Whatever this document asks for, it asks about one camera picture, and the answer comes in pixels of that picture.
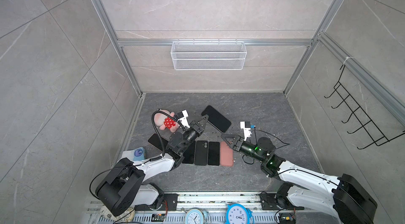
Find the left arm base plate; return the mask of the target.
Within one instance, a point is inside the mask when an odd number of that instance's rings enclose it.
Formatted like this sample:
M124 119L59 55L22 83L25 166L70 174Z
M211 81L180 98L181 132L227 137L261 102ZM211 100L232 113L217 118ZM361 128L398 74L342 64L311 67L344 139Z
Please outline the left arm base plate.
M175 211L177 210L178 196L179 195L175 193L164 194L163 196L159 196L148 208L151 210Z

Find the red phone case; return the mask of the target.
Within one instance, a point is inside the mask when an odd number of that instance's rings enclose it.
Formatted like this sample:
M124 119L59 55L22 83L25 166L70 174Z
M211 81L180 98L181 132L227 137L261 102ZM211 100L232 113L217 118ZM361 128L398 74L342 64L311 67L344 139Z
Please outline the red phone case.
M232 167L234 165L233 150L225 141L220 143L220 165L223 167Z

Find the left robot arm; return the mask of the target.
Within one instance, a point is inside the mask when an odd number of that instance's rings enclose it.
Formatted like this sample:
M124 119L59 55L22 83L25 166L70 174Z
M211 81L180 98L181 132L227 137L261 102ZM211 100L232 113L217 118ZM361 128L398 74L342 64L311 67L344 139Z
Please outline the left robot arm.
M162 147L160 155L140 162L122 158L113 168L97 175L99 177L107 173L95 191L89 185L90 193L115 217L130 207L146 205L152 210L159 209L164 201L164 192L153 183L145 185L143 182L179 167L185 152L204 132L208 119L209 116L204 115L200 120L190 122L188 127L179 119L183 132L172 133L167 144L164 144L158 130L155 130Z

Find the black phone case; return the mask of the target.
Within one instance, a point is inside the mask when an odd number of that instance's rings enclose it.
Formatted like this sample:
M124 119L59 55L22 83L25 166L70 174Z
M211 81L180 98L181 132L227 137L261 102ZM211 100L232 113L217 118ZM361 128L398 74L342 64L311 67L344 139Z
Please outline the black phone case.
M208 141L196 141L194 164L196 166L206 166L208 164Z

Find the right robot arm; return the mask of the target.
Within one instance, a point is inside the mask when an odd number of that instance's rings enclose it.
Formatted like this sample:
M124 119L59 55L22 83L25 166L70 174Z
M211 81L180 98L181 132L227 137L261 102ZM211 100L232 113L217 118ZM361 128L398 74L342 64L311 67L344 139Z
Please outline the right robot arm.
M277 156L276 146L262 137L257 144L236 134L221 138L234 151L261 163L261 171L284 182L275 196L282 209L304 207L339 218L344 224L372 224L378 204L349 174L340 177L318 173Z

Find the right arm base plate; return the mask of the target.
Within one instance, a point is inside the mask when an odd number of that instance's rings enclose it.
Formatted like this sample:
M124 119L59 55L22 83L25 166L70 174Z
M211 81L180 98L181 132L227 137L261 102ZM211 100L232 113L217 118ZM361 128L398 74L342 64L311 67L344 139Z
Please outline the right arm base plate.
M284 204L281 199L282 196L279 193L268 193L262 191L259 194L262 210L280 210L284 209Z

